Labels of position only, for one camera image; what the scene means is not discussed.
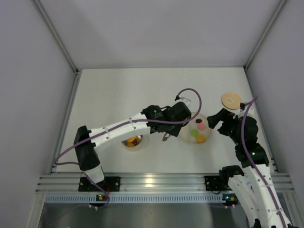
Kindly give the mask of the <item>metal serving tongs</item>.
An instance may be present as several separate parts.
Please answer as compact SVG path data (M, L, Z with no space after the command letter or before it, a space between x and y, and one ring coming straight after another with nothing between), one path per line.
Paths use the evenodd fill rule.
M165 133L165 134L163 135L162 141L163 141L163 142L166 142L170 137L171 137L171 135L170 135L169 133Z

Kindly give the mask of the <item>orange fish-shaped cookie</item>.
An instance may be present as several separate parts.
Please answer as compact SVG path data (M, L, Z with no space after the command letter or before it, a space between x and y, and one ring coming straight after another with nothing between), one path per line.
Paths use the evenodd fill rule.
M134 143L133 143L134 140L135 140L134 138L128 139L128 140L127 140L127 143L126 143L126 146L128 146L128 147L133 147L133 146L134 146Z

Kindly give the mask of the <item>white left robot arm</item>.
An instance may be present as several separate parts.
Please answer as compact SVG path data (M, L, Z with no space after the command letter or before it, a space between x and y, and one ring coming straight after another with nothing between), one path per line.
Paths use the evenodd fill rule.
M105 150L117 142L153 133L177 137L191 118L189 105L189 100L181 98L165 108L150 105L135 116L109 126L90 130L86 126L79 127L74 146L80 170L91 182L103 183L105 175L96 148Z

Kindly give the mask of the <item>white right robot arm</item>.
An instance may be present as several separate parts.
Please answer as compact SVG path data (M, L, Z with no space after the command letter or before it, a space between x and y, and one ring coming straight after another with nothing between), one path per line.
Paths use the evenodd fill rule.
M290 219L281 206L274 188L270 164L264 148L257 141L255 118L246 112L234 114L221 109L207 117L209 128L222 123L218 132L235 144L235 153L241 165L219 170L223 184L237 197L252 228L291 228Z

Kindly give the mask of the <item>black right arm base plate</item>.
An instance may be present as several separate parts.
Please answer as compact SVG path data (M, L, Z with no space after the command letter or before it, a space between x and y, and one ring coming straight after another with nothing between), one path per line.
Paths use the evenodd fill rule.
M226 191L230 190L230 187L227 184L226 179L219 175L207 175L204 176L205 187L207 191Z

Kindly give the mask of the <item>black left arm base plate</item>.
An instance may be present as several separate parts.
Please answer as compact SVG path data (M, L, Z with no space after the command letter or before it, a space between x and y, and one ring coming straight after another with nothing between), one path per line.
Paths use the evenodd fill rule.
M106 176L105 180L96 183L100 188L107 192L119 192L121 177ZM87 177L81 177L78 185L79 192L101 192Z

